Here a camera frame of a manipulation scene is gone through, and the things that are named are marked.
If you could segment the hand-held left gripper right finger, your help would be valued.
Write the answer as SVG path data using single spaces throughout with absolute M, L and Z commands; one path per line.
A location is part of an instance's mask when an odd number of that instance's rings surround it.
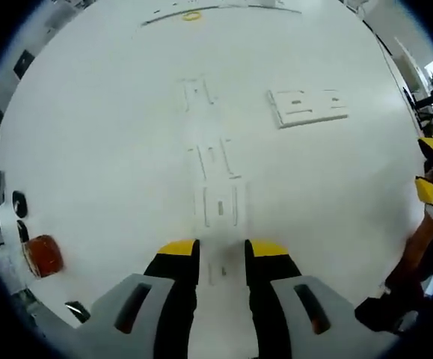
M 354 307 L 316 277 L 303 275 L 288 250 L 245 240 L 245 273 L 260 358 L 385 358 L 393 336 L 360 323 Z

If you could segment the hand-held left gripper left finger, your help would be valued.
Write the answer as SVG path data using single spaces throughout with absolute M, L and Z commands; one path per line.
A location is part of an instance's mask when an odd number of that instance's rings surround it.
M 199 273 L 199 240 L 166 244 L 93 303 L 67 358 L 186 358 Z

